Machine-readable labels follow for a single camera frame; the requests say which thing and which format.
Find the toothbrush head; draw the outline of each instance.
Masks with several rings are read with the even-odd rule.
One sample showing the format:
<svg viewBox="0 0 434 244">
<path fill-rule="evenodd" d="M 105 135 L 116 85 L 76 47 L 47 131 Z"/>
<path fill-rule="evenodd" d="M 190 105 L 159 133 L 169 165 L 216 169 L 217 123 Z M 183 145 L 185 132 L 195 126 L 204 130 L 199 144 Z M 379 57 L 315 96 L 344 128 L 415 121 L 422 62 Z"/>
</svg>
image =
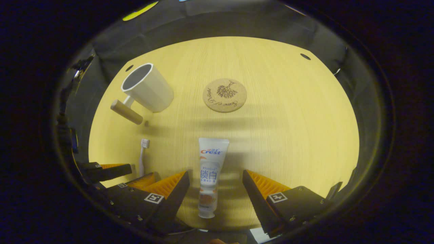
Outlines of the toothbrush head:
<svg viewBox="0 0 434 244">
<path fill-rule="evenodd" d="M 142 139 L 141 140 L 141 146 L 143 148 L 149 148 L 149 140 L 148 139 Z"/>
</svg>

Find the cork coaster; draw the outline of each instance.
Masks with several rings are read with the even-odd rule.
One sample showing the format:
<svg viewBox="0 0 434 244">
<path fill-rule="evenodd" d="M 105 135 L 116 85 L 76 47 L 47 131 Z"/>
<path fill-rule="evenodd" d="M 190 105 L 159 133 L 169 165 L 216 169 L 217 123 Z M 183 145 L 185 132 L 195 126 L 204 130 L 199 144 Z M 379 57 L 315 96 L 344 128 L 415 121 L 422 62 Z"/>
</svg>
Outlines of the cork coaster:
<svg viewBox="0 0 434 244">
<path fill-rule="evenodd" d="M 243 85 L 234 79 L 217 79 L 205 87 L 203 98 L 210 109 L 227 113 L 244 105 L 247 91 Z"/>
</svg>

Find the toothpaste cap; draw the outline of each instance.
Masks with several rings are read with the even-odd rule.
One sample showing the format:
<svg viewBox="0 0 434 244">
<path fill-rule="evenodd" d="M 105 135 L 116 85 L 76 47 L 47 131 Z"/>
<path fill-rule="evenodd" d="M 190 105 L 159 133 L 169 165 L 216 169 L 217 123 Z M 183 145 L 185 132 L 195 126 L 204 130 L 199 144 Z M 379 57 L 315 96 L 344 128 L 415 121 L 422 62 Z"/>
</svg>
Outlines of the toothpaste cap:
<svg viewBox="0 0 434 244">
<path fill-rule="evenodd" d="M 214 216 L 214 211 L 199 210 L 199 217 L 201 218 L 214 218 Z"/>
</svg>

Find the mug handle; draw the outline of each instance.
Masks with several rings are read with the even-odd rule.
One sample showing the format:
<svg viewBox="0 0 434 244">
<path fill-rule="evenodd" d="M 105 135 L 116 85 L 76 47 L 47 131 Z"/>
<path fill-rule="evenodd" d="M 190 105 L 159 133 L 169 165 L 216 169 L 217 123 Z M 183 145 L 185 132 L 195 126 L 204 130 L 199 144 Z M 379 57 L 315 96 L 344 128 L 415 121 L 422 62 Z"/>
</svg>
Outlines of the mug handle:
<svg viewBox="0 0 434 244">
<path fill-rule="evenodd" d="M 116 99 L 112 103 L 110 108 L 116 113 L 122 115 L 124 118 L 128 119 L 129 121 L 139 125 L 142 123 L 143 117 L 130 108 L 133 102 L 134 98 L 132 98 L 131 96 L 127 96 L 123 103 Z"/>
</svg>

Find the white toothbrush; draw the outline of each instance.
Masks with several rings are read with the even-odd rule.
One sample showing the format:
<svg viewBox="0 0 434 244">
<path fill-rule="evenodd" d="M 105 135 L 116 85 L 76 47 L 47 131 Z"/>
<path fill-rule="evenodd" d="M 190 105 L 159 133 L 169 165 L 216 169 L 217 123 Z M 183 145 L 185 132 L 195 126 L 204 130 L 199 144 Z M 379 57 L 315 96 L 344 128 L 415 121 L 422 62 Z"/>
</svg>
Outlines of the white toothbrush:
<svg viewBox="0 0 434 244">
<path fill-rule="evenodd" d="M 141 140 L 141 151 L 140 151 L 140 159 L 138 161 L 138 173 L 139 177 L 145 175 L 145 166 L 143 165 L 143 153 L 145 152 L 145 148 L 149 148 L 149 140 L 142 139 Z"/>
</svg>

